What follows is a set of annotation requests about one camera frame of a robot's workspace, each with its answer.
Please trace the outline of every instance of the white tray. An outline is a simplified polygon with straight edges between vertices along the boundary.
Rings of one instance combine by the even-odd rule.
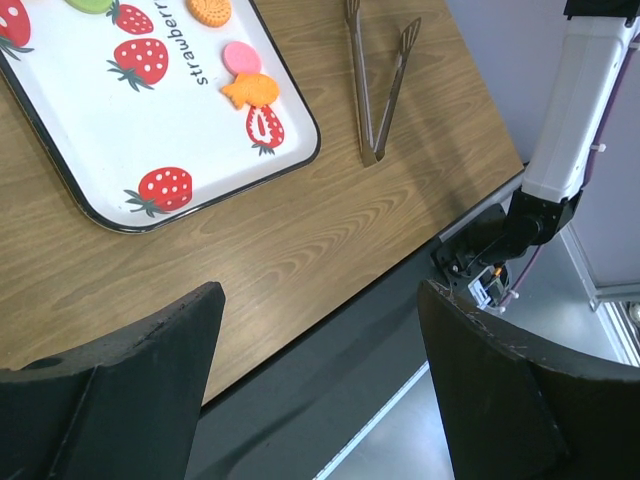
[[[63,0],[23,0],[31,21],[26,47],[33,51],[17,53],[19,61],[0,55],[9,85],[91,219],[115,231],[147,232],[315,158],[320,149],[317,124],[251,0],[233,0],[232,18],[222,28],[197,22],[184,0],[121,3],[148,15],[153,32],[134,36],[110,17],[82,13]],[[161,12],[171,17],[163,18]],[[168,38],[174,23],[188,50]],[[169,63],[153,90],[136,92],[108,72],[112,67],[107,60],[114,60],[118,45],[139,38],[162,41]],[[232,41],[253,46],[262,59],[262,73],[280,87],[271,108],[285,135],[273,154],[254,148],[247,133],[249,107],[236,110],[220,93],[233,81],[221,55]],[[192,52],[189,59],[187,51]],[[202,74],[190,75],[196,69],[189,63]],[[203,77],[208,84],[198,83]],[[158,175],[165,170],[180,176],[182,170],[175,168],[192,178],[188,203],[165,213],[152,211],[153,216],[144,209],[132,212],[138,206],[127,200],[143,177],[158,169]],[[179,189],[185,185],[177,180]]]

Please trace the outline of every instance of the orange cookie toy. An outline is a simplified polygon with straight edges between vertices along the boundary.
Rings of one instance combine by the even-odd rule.
[[[231,18],[231,0],[187,0],[196,20],[209,27],[221,27]]]
[[[262,73],[239,73],[235,82],[222,87],[222,93],[240,110],[245,103],[261,108],[275,102],[280,88],[273,78]]]

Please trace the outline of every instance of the black tray rim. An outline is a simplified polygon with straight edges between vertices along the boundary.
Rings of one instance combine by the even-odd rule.
[[[187,215],[191,215],[193,213],[199,212],[200,210],[203,210],[203,209],[205,209],[207,207],[210,207],[210,206],[215,205],[217,203],[220,203],[220,202],[222,202],[224,200],[227,200],[230,197],[233,197],[233,196],[238,195],[240,193],[246,192],[247,190],[250,190],[250,189],[252,189],[254,187],[262,185],[263,183],[270,182],[271,180],[274,180],[274,179],[276,179],[278,177],[286,175],[287,173],[291,173],[294,170],[297,170],[299,168],[307,166],[307,165],[309,165],[311,162],[313,162],[316,159],[316,157],[320,153],[320,148],[322,146],[322,135],[320,133],[320,127],[318,126],[318,122],[317,122],[316,118],[313,116],[313,112],[311,112],[311,109],[309,108],[309,105],[307,104],[307,100],[304,98],[304,95],[302,95],[302,92],[300,91],[300,87],[298,86],[298,83],[296,82],[295,78],[293,78],[293,75],[291,74],[291,70],[289,70],[289,66],[287,65],[287,62],[285,62],[285,60],[284,60],[284,58],[282,56],[282,53],[280,52],[280,49],[276,45],[276,42],[273,39],[273,36],[271,35],[271,32],[267,28],[267,24],[265,23],[264,19],[262,18],[262,15],[260,14],[260,11],[258,10],[257,5],[255,4],[255,1],[254,0],[248,0],[248,1],[249,1],[250,5],[251,5],[251,8],[253,8],[254,13],[256,14],[256,17],[258,18],[258,21],[260,22],[260,25],[262,26],[263,30],[267,34],[267,38],[269,39],[269,42],[271,43],[271,46],[273,47],[274,51],[276,52],[276,55],[278,55],[278,59],[280,60],[280,62],[282,63],[282,66],[284,67],[285,71],[287,72],[287,75],[289,76],[289,80],[291,80],[291,83],[293,84],[293,87],[295,88],[296,93],[298,94],[298,96],[302,100],[302,104],[304,105],[304,108],[307,110],[307,113],[309,114],[309,117],[311,118],[311,121],[313,122],[313,126],[314,126],[314,128],[316,130],[316,137],[317,137],[316,147],[315,147],[313,153],[311,154],[311,156],[309,158],[307,158],[306,160],[303,160],[301,162],[296,163],[295,165],[292,165],[290,167],[287,167],[287,168],[284,168],[282,170],[279,170],[279,171],[277,171],[277,172],[275,172],[275,173],[273,173],[271,175],[267,175],[266,177],[260,178],[260,179],[254,181],[254,182],[251,182],[251,183],[249,183],[247,185],[244,185],[244,186],[242,186],[240,188],[232,190],[231,192],[225,193],[224,195],[220,195],[218,197],[212,198],[211,200],[208,200],[206,202],[203,202],[203,203],[200,203],[198,205],[195,205],[195,206],[191,207],[190,209],[185,210],[184,212],[178,213],[176,215],[172,215],[171,217],[166,218],[166,219],[164,219],[164,220],[162,220],[160,222],[154,223],[152,225],[143,225],[143,226],[140,226],[140,227],[131,226],[131,225],[123,225],[123,224],[114,222],[112,220],[109,220],[108,218],[106,218],[105,216],[101,215],[100,213],[98,213],[93,208],[91,203],[89,203],[89,201],[85,197],[84,193],[82,192],[82,189],[80,188],[80,185],[78,185],[78,182],[76,181],[75,177],[71,173],[71,170],[69,169],[69,166],[67,165],[67,162],[65,161],[64,157],[62,156],[62,154],[58,150],[58,147],[56,146],[55,141],[53,140],[53,138],[49,134],[49,131],[45,127],[44,122],[40,118],[40,115],[38,114],[36,108],[31,103],[31,100],[30,100],[29,96],[27,95],[27,93],[22,88],[22,85],[20,84],[20,81],[18,80],[18,77],[13,72],[13,69],[11,68],[11,65],[9,64],[9,61],[7,60],[7,58],[4,55],[0,55],[0,72],[2,72],[2,76],[4,77],[4,79],[7,82],[9,88],[13,92],[14,97],[18,100],[18,103],[22,107],[22,109],[23,109],[23,111],[24,111],[24,113],[25,113],[25,115],[27,117],[27,120],[29,121],[29,123],[31,123],[32,128],[35,130],[35,132],[38,135],[40,141],[42,142],[43,146],[47,150],[47,154],[49,155],[49,157],[53,161],[54,167],[58,171],[59,176],[62,178],[64,184],[66,185],[67,189],[71,193],[71,196],[75,200],[76,204],[78,205],[80,210],[87,217],[89,217],[91,220],[93,220],[95,223],[97,223],[101,227],[104,227],[104,228],[106,228],[108,230],[111,230],[111,231],[114,231],[114,232],[118,232],[118,233],[139,234],[139,233],[152,232],[154,230],[159,229],[160,227],[164,227],[165,225],[167,225],[169,223],[172,223],[172,222],[175,222],[176,220],[184,218]]]

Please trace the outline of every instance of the strawberry leaf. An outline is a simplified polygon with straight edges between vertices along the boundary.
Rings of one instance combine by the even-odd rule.
[[[111,22],[115,25],[118,17],[120,16],[120,2],[118,0],[114,0],[107,12],[107,17],[111,17]]]
[[[260,153],[258,153],[258,156],[264,154],[269,154],[269,155],[275,155],[276,152],[273,151],[273,148],[267,147],[266,145],[263,145],[261,143],[256,143],[254,144],[251,148],[259,148],[260,149]]]
[[[134,192],[133,190],[125,190],[124,193],[126,193],[127,195],[130,195],[131,198],[128,200],[125,200],[126,203],[130,203],[132,205],[139,205],[140,208],[136,208],[134,210],[129,210],[131,213],[134,212],[141,212],[144,210],[144,212],[147,214],[147,216],[151,217],[151,218],[156,218],[155,214],[161,214],[161,215],[166,215],[168,212],[165,212],[163,209],[161,209],[160,207],[158,207],[156,205],[156,199],[155,198],[150,198],[148,200],[145,200],[144,198],[142,198],[140,196],[140,194],[138,192]]]
[[[29,53],[29,52],[33,52],[33,48],[16,47],[13,44],[13,42],[9,40],[7,37],[3,37],[2,35],[0,35],[0,51],[3,51],[14,60],[20,61],[20,59],[14,52]]]
[[[136,92],[140,91],[138,87],[146,88],[147,90],[153,90],[153,87],[149,86],[147,82],[145,82],[142,77],[140,77],[140,75],[136,73],[135,68],[122,68],[112,60],[107,60],[107,63],[113,66],[113,68],[108,69],[107,72],[115,72],[119,75],[122,75],[118,80],[126,80],[127,82],[129,82],[129,86]]]

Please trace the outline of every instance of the strawberry text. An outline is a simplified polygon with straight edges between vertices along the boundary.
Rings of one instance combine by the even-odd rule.
[[[196,57],[189,48],[189,44],[182,36],[182,31],[178,29],[178,22],[173,19],[173,15],[166,12],[166,5],[160,4],[160,2],[154,2],[158,12],[162,16],[164,20],[164,24],[171,29],[167,38],[172,39],[176,42],[180,50],[182,51],[183,58],[187,61],[187,66],[191,70],[189,75],[195,78],[198,82],[198,85],[207,85],[209,80],[204,76],[200,65],[196,62]]]

